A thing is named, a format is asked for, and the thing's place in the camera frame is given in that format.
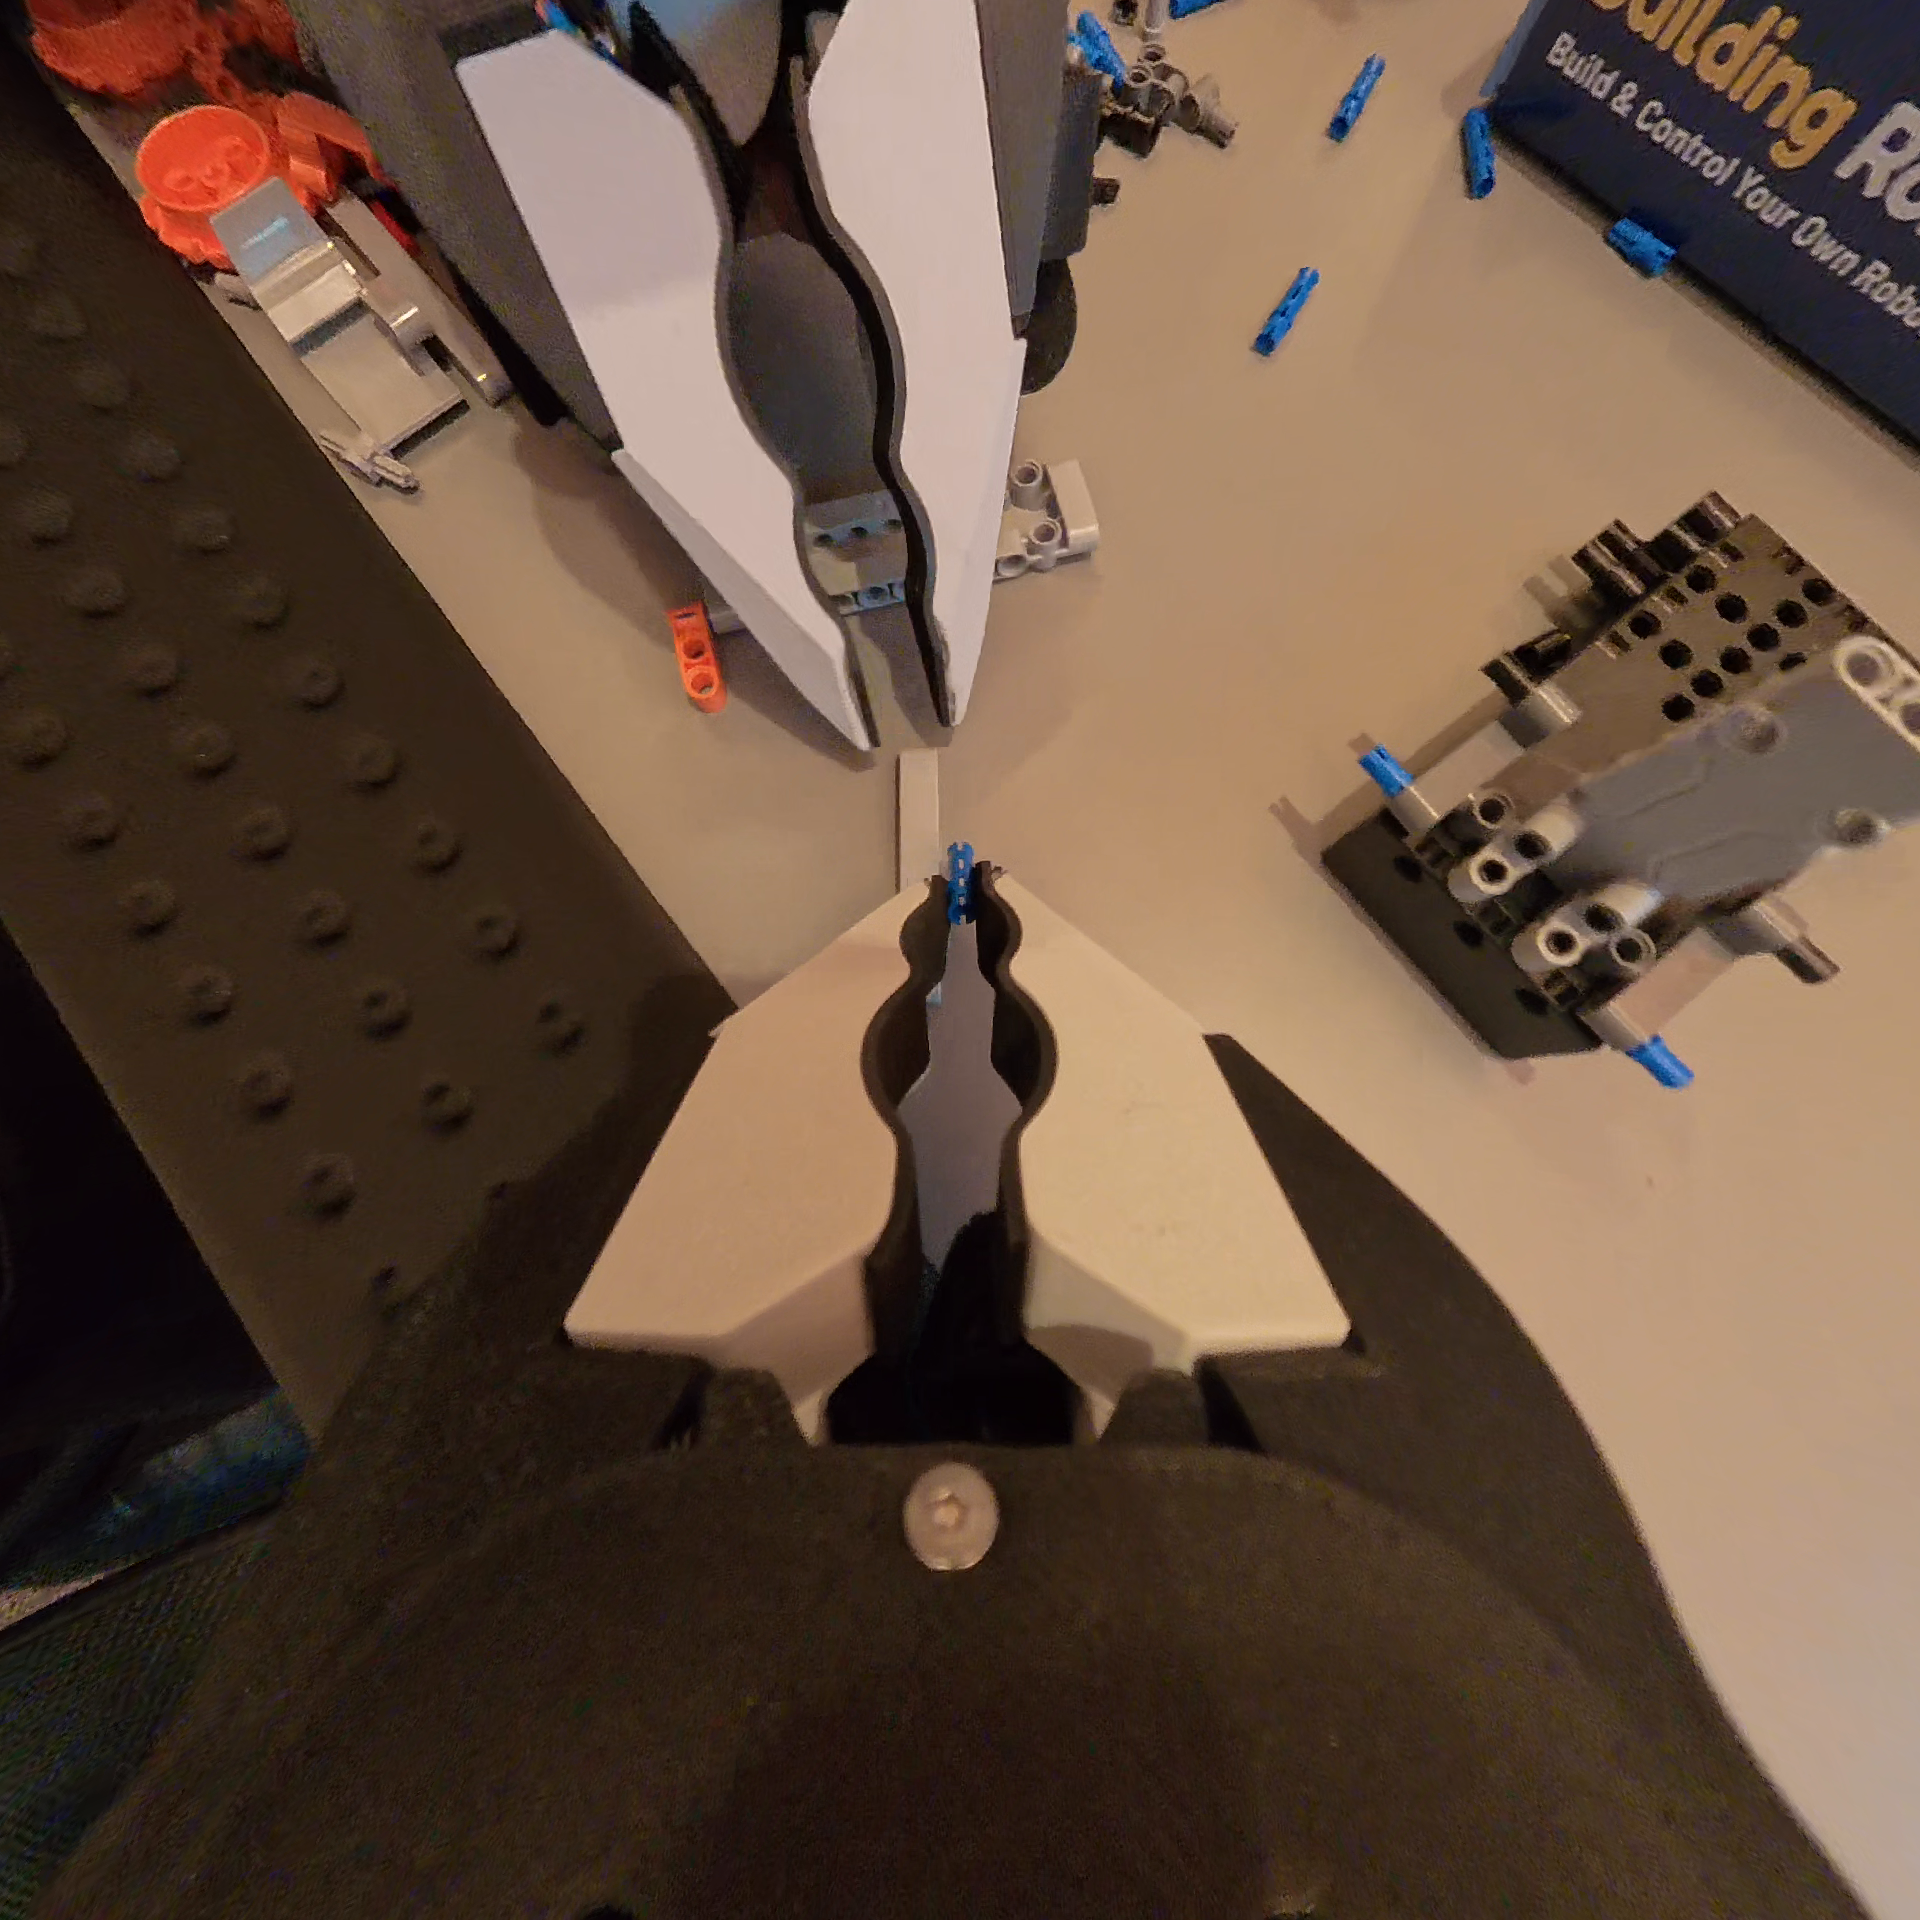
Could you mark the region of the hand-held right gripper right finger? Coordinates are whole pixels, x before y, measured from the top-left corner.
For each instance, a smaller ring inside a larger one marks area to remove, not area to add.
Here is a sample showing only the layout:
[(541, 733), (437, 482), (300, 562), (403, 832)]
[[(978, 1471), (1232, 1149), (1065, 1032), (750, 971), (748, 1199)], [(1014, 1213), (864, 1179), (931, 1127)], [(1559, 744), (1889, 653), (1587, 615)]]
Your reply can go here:
[(1024, 1341), (1099, 1434), (1127, 1389), (1344, 1348), (1342, 1306), (1198, 1020), (1017, 878), (972, 885)]

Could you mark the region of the orange gear wheel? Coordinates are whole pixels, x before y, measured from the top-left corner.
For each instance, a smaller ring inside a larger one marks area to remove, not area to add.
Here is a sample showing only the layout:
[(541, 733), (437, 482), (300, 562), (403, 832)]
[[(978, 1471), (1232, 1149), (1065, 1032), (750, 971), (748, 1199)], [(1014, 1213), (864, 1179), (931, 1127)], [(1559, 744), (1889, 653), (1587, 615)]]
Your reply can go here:
[(286, 186), (305, 214), (343, 186), (384, 181), (368, 132), (343, 108), (305, 93), (250, 108), (180, 108), (158, 120), (134, 156), (139, 214), (186, 265), (234, 270), (214, 220), (268, 185)]
[(245, 108), (303, 75), (297, 27), (280, 2), (23, 2), (30, 53), (56, 80), (113, 102), (189, 87)]

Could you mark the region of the light grey beam frame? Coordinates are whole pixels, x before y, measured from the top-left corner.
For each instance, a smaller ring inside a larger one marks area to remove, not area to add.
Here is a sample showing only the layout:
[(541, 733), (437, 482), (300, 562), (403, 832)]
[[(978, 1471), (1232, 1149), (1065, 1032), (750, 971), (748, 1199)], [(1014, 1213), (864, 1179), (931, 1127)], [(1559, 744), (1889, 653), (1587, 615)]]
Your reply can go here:
[[(805, 524), (807, 561), (840, 616), (903, 605), (906, 540), (879, 493), (819, 502)], [(1089, 559), (1099, 523), (1086, 468), (1075, 459), (1021, 461), (1005, 478), (994, 585)]]

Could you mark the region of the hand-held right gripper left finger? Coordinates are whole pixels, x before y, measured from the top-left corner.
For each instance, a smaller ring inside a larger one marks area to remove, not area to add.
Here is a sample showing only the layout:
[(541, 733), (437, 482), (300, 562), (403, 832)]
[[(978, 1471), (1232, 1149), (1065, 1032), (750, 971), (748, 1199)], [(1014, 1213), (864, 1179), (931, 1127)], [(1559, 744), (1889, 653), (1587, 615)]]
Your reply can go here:
[(564, 1316), (583, 1350), (778, 1383), (803, 1432), (915, 1322), (901, 1104), (930, 1066), (948, 882), (899, 891), (723, 1020)]

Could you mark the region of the black perforated edge pad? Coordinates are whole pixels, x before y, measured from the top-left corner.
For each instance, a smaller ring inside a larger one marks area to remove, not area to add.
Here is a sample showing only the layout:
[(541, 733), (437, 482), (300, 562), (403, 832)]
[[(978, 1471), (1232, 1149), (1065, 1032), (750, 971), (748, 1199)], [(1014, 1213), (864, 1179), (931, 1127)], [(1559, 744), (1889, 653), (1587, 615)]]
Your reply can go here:
[(733, 1004), (3, 41), (3, 925), (297, 1412)]

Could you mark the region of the grey curved panel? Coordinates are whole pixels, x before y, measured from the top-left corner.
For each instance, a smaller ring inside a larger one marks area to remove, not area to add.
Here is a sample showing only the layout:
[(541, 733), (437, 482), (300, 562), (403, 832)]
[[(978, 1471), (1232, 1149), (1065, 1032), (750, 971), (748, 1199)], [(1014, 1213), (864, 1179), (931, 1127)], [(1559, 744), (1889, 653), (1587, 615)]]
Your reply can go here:
[(366, 283), (342, 244), (271, 175), (207, 218), (251, 302), (291, 348), (366, 314)]

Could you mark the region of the black perforated block assembly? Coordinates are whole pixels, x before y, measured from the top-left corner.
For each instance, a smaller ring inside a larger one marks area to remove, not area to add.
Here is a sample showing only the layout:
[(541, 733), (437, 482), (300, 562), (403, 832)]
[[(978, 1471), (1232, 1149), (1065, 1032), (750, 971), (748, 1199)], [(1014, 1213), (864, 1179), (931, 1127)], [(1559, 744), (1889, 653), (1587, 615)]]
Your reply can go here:
[(1731, 966), (1836, 977), (1788, 891), (1916, 826), (1916, 658), (1717, 493), (1571, 565), (1593, 609), (1488, 661), (1499, 715), (1429, 771), (1369, 748), (1319, 865), (1493, 1056), (1677, 1092), (1664, 1026)]

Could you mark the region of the blue robot kit box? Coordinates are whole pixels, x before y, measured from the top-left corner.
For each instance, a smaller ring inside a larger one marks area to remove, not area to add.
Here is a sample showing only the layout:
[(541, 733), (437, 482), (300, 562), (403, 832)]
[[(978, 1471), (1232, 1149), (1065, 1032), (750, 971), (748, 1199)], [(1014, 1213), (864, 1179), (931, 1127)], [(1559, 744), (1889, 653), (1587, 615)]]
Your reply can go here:
[(1496, 132), (1918, 439), (1918, 6), (1530, 4)]

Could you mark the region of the cluster of grey black connectors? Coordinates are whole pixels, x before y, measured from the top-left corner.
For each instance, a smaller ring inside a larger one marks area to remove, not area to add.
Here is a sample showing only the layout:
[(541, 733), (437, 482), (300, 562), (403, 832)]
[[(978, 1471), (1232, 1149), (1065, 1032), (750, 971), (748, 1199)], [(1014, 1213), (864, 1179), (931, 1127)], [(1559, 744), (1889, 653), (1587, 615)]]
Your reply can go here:
[[(1106, 141), (1134, 156), (1147, 156), (1168, 130), (1184, 132), (1227, 151), (1237, 120), (1224, 106), (1212, 75), (1192, 77), (1168, 47), (1169, 28), (1209, 13), (1213, 2), (1110, 2), (1074, 4), (1067, 14), (1067, 60), (1091, 77), (1097, 95), (1097, 127)], [(1127, 60), (1125, 85), (1112, 91), (1070, 45), (1075, 13), (1089, 11)]]

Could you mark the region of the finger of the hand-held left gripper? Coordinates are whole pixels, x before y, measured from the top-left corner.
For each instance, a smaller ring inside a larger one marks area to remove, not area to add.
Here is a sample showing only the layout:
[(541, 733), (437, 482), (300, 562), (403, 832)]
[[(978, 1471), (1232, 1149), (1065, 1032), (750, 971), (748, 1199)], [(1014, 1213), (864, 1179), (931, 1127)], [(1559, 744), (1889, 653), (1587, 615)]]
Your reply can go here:
[(955, 729), (988, 636), (1024, 363), (975, 6), (843, 4), (797, 123), (828, 233), (876, 302), (908, 611), (933, 708)]
[(615, 466), (803, 703), (871, 753), (793, 476), (738, 390), (731, 214), (697, 120), (552, 28), (452, 70), (613, 422)]

